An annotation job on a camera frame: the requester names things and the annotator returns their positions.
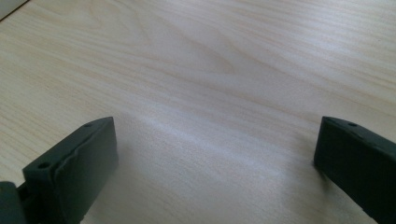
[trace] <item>wooden table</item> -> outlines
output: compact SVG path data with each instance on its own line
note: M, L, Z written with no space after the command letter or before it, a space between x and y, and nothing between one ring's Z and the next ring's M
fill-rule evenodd
M396 141L396 2L32 0L0 22L0 179L113 116L82 223L375 223L312 166L322 116Z

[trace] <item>wood grain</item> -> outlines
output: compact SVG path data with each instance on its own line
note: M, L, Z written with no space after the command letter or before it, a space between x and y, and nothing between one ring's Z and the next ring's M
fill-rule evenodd
M322 116L396 141L396 2L32 0L0 22L0 178L113 116L83 223L374 223L312 166Z

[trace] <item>light wood surface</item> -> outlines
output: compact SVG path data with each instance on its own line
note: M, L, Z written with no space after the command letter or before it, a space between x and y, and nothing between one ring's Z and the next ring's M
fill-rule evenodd
M396 141L396 2L32 0L0 22L0 179L113 116L82 223L375 223L312 166L322 116Z

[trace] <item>black object edge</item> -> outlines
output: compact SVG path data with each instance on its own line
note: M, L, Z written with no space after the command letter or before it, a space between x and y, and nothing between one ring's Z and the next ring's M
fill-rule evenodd
M396 144L347 120L323 117L314 164L378 223L396 223Z

